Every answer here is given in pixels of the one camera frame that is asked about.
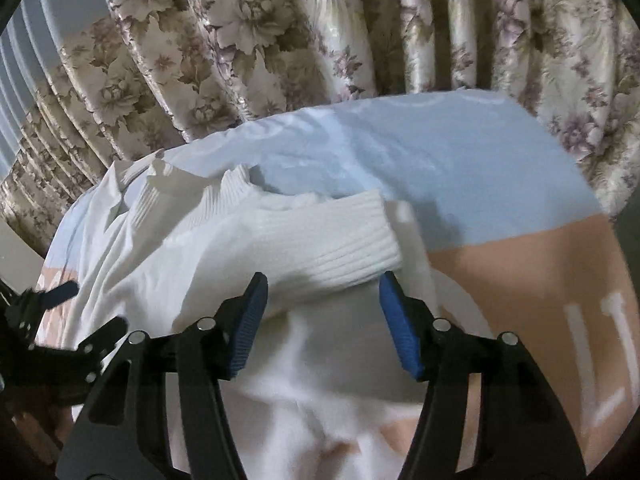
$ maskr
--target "light blue fabric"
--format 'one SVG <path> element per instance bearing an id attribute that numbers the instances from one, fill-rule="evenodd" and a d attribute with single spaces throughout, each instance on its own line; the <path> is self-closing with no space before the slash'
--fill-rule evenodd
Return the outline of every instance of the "light blue fabric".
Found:
<path id="1" fill-rule="evenodd" d="M 60 56 L 56 44 L 53 43 L 40 0 L 22 0 L 20 11 L 40 66 L 43 70 L 51 70 L 60 64 Z"/>
<path id="2" fill-rule="evenodd" d="M 24 77 L 18 67 L 18 63 L 15 60 L 14 50 L 12 49 L 9 32 L 7 30 L 0 36 L 0 55 L 2 56 L 4 69 L 9 78 L 9 83 L 14 90 L 15 97 L 20 104 L 20 108 L 22 108 L 22 111 L 26 115 L 31 105 L 34 104 L 33 96 L 31 92 L 29 92 L 24 82 Z"/>
<path id="3" fill-rule="evenodd" d="M 20 9 L 9 20 L 6 32 L 24 82 L 27 84 L 31 97 L 35 99 L 37 85 L 44 81 L 45 77 L 40 62 L 31 46 Z"/>
<path id="4" fill-rule="evenodd" d="M 15 154 L 18 153 L 18 142 L 22 138 L 22 134 L 18 129 L 17 124 L 14 121 L 13 116 L 9 112 L 5 103 L 0 103 L 0 126 L 4 134 L 4 142 L 11 148 L 13 155 L 10 157 L 11 161 L 14 160 Z"/>
<path id="5" fill-rule="evenodd" d="M 8 116 L 12 118 L 15 124 L 22 124 L 26 113 L 18 101 L 14 86 L 11 84 L 9 75 L 6 72 L 4 62 L 0 57 L 0 91 L 2 91 L 2 105 L 6 105 L 4 111 L 8 112 Z"/>
<path id="6" fill-rule="evenodd" d="M 413 205 L 429 251 L 554 229 L 601 212 L 574 162 L 534 118 L 507 97 L 477 90 L 306 108 L 213 134 L 164 158 L 199 176 L 247 164 L 255 184 L 284 194 L 339 198 L 379 188 Z M 127 205 L 143 179 L 127 189 Z M 82 197 L 67 215 L 47 264 L 62 266 L 71 234 L 82 234 L 87 204 Z"/>
<path id="7" fill-rule="evenodd" d="M 0 107 L 0 178 L 9 174 L 11 165 L 14 163 L 17 150 L 13 144 L 10 144 L 13 138 L 14 131 Z"/>

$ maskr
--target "sweater cuff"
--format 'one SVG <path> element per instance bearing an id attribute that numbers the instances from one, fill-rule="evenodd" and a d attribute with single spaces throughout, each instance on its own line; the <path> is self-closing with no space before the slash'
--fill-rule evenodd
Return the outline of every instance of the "sweater cuff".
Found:
<path id="1" fill-rule="evenodd" d="M 402 265 L 376 190 L 287 211 L 260 210 L 258 244 L 271 294 L 297 299 L 368 282 Z"/>

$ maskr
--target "floral curtain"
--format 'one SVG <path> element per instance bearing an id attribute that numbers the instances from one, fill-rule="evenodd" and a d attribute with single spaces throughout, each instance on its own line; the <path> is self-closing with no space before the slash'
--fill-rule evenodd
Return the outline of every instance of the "floral curtain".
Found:
<path id="1" fill-rule="evenodd" d="M 108 0 L 108 9 L 65 38 L 15 125 L 0 213 L 41 254 L 114 158 L 381 94 L 506 92 L 575 158 L 610 215 L 638 184 L 640 32 L 620 0 Z M 19 70 L 5 65 L 14 84 Z M 0 107 L 5 121 L 16 106 Z"/>

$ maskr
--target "white ribbed sweater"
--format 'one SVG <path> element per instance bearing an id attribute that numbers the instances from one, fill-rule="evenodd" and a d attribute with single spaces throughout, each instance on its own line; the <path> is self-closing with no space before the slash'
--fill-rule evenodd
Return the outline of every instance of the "white ribbed sweater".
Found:
<path id="1" fill-rule="evenodd" d="M 251 184 L 243 166 L 208 179 L 161 157 L 115 162 L 95 190 L 63 345 L 76 345 L 116 314 L 151 336 L 180 332 L 241 294 L 256 271 L 269 280 L 268 317 L 289 300 L 401 265 L 375 190 L 340 200 L 281 196 Z M 121 212 L 124 190 L 145 170 L 140 196 Z"/>

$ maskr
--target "metal screw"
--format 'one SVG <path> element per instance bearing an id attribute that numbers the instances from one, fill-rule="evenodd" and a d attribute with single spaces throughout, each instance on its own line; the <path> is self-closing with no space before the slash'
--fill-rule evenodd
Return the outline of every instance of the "metal screw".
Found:
<path id="1" fill-rule="evenodd" d="M 129 336 L 129 342 L 132 345 L 140 344 L 145 339 L 146 339 L 146 334 L 142 332 L 142 330 L 136 330 L 135 332 L 132 332 L 131 335 Z"/>
<path id="2" fill-rule="evenodd" d="M 203 331 L 211 330 L 215 325 L 216 321 L 212 317 L 203 317 L 198 322 L 198 328 Z"/>
<path id="3" fill-rule="evenodd" d="M 502 341 L 509 346 L 516 346 L 519 339 L 513 332 L 505 332 L 502 334 Z"/>
<path id="4" fill-rule="evenodd" d="M 451 329 L 451 323 L 447 319 L 439 317 L 433 320 L 433 327 L 438 332 L 448 332 Z"/>

